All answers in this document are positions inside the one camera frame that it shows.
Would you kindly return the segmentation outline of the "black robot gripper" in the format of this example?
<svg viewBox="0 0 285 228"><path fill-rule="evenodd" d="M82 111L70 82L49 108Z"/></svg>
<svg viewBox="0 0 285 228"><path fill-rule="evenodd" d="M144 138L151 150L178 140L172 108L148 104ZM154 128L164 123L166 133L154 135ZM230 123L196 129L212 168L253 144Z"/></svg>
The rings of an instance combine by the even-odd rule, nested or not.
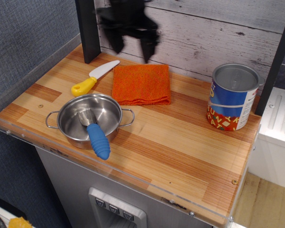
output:
<svg viewBox="0 0 285 228"><path fill-rule="evenodd" d="M100 25L115 53L124 48L123 36L140 39L145 63L155 54L159 43L158 25L146 16L143 0L111 0L109 7L96 9Z"/></svg>

